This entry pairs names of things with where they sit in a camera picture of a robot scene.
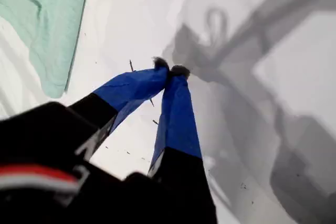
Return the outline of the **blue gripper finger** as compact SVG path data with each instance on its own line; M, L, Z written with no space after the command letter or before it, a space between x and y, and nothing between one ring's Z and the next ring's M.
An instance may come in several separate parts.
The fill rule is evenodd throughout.
M154 153L149 170L164 221L216 221L202 160L191 94L190 72L174 66L162 97Z
M81 143L75 154L89 160L104 140L143 102L152 99L165 87L170 68L167 62L154 58L154 67L125 72L112 78L70 108L97 131Z

